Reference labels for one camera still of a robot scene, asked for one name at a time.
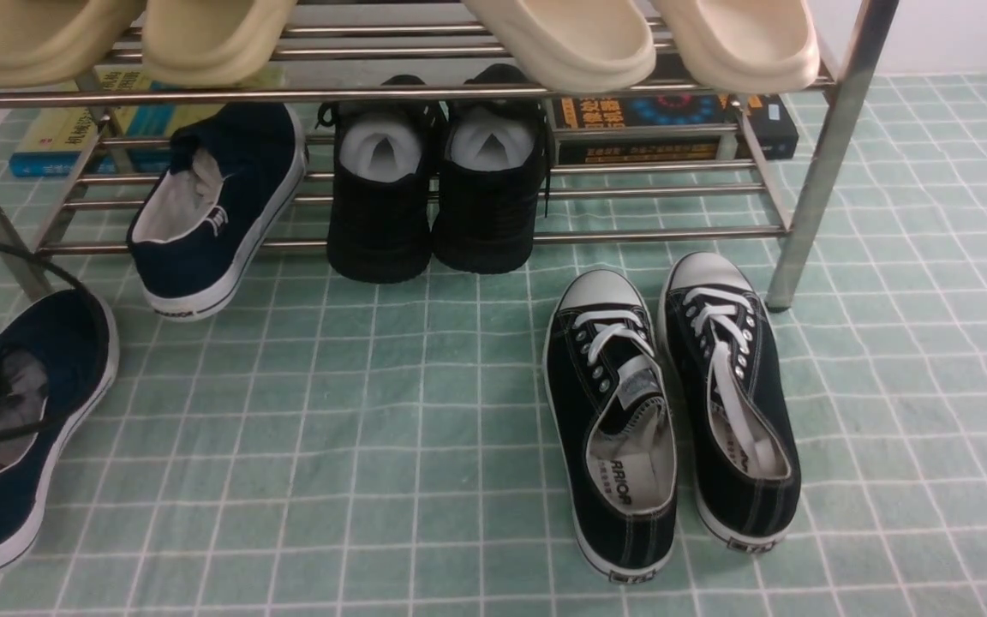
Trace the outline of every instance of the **green grid mat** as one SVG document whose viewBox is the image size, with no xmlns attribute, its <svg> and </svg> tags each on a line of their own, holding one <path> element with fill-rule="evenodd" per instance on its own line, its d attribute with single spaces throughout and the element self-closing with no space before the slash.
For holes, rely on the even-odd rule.
<svg viewBox="0 0 987 617">
<path fill-rule="evenodd" d="M 825 105 L 790 102 L 794 199 Z M 32 116 L 0 128 L 0 200 L 27 237 L 59 191 L 5 169 Z M 642 177 L 565 186 L 604 183 Z M 80 214 L 69 237 L 120 241 L 129 218 Z M 279 227 L 322 222 L 304 207 Z M 552 203 L 540 227 L 764 222 L 755 198 L 724 196 Z M 673 561 L 620 589 L 573 540 L 541 342 L 577 274 L 622 271 L 653 304 L 693 249 L 760 290 L 779 254 L 540 247 L 520 273 L 434 263 L 380 288 L 321 257 L 262 256 L 230 308 L 189 325 L 148 311 L 126 257 L 63 259 L 114 306 L 120 378 L 63 453 L 0 614 L 987 614 L 987 75 L 875 82 L 795 308 L 773 317 L 805 472 L 790 538 L 756 558 L 710 539 L 685 458 Z M 0 326 L 23 305 L 0 265 Z"/>
</svg>

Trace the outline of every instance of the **sneaker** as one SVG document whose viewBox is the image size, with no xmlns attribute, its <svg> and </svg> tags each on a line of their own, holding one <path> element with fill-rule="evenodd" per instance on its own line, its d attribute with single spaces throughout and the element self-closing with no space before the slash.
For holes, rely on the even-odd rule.
<svg viewBox="0 0 987 617">
<path fill-rule="evenodd" d="M 0 570 L 32 547 L 59 453 L 119 356 L 109 306 L 79 290 L 40 298 L 0 333 Z M 28 433 L 36 422 L 47 426 Z M 22 436 L 1 440 L 11 430 Z"/>
<path fill-rule="evenodd" d="M 467 83 L 526 83 L 494 65 Z M 538 100 L 450 105 L 440 169 L 434 253 L 467 273 L 510 273 L 532 255 L 535 209 L 551 175 L 546 114 Z"/>
<path fill-rule="evenodd" d="M 677 528 L 677 448 L 651 341 L 634 285 L 594 270 L 565 290 L 543 352 L 577 542 L 615 583 L 652 579 Z"/>
<path fill-rule="evenodd" d="M 304 133 L 287 105 L 231 103 L 177 130 L 170 151 L 170 168 L 129 227 L 129 251 L 154 311 L 203 320 L 230 303 L 299 189 Z"/>
<path fill-rule="evenodd" d="M 724 257 L 695 253 L 669 274 L 658 337 L 688 401 L 696 504 L 729 548 L 771 550 L 799 507 L 799 453 L 763 302 Z"/>
<path fill-rule="evenodd" d="M 385 86 L 422 83 L 397 75 Z M 329 103 L 318 110 L 318 122 L 336 126 L 330 266 L 369 284 L 399 284 L 423 273 L 432 254 L 428 181 L 440 156 L 439 103 Z"/>
</svg>

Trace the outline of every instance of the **white toe cap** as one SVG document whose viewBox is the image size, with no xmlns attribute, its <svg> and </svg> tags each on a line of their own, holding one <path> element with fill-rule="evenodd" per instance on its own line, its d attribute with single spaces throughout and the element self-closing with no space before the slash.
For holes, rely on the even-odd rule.
<svg viewBox="0 0 987 617">
<path fill-rule="evenodd" d="M 669 291 L 700 285 L 729 285 L 752 291 L 745 275 L 717 253 L 693 253 L 681 259 L 669 279 Z"/>
<path fill-rule="evenodd" d="M 609 303 L 643 306 L 642 297 L 631 281 L 611 270 L 592 270 L 591 273 L 581 274 L 569 285 L 559 309 Z"/>
</svg>

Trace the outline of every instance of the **yellow book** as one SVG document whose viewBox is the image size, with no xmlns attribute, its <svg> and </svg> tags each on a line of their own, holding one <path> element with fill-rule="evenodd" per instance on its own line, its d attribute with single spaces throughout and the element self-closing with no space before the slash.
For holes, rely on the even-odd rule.
<svg viewBox="0 0 987 617">
<path fill-rule="evenodd" d="M 146 91 L 167 89 L 138 68 L 98 71 L 102 90 Z M 266 90 L 284 85 L 284 71 L 278 66 L 266 66 L 257 75 L 239 82 L 237 87 Z M 70 93 L 78 91 L 74 83 L 57 88 Z M 132 137 L 169 137 L 175 130 L 204 118 L 214 116 L 222 105 L 144 105 L 117 108 L 117 120 Z M 82 151 L 82 144 L 93 135 L 94 124 L 83 108 L 46 109 L 28 128 L 10 157 L 10 171 L 17 178 L 66 176 Z M 129 153 L 138 171 L 163 171 L 169 163 L 164 151 Z M 112 173 L 112 161 L 103 160 L 99 172 Z"/>
</svg>

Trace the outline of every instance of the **black shoe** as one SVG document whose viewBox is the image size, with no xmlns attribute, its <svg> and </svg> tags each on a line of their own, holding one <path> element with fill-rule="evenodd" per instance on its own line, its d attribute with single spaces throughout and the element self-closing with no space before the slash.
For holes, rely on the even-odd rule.
<svg viewBox="0 0 987 617">
<path fill-rule="evenodd" d="M 763 302 L 724 257 L 686 256 L 661 294 L 658 339 L 688 399 L 703 523 L 729 548 L 771 550 L 802 473 Z"/>
<path fill-rule="evenodd" d="M 494 65 L 467 83 L 529 83 L 516 67 Z M 551 172 L 548 130 L 538 100 L 450 105 L 440 169 L 434 253 L 467 273 L 510 273 L 532 255 L 535 209 Z"/>
<path fill-rule="evenodd" d="M 385 85 L 422 83 L 399 75 Z M 435 102 L 329 103 L 318 110 L 320 125 L 337 126 L 326 258 L 341 276 L 396 284 L 427 268 L 428 180 L 445 122 Z"/>
<path fill-rule="evenodd" d="M 584 557 L 615 583 L 649 581 L 673 553 L 677 449 L 653 327 L 608 270 L 565 290 L 543 354 Z"/>
</svg>

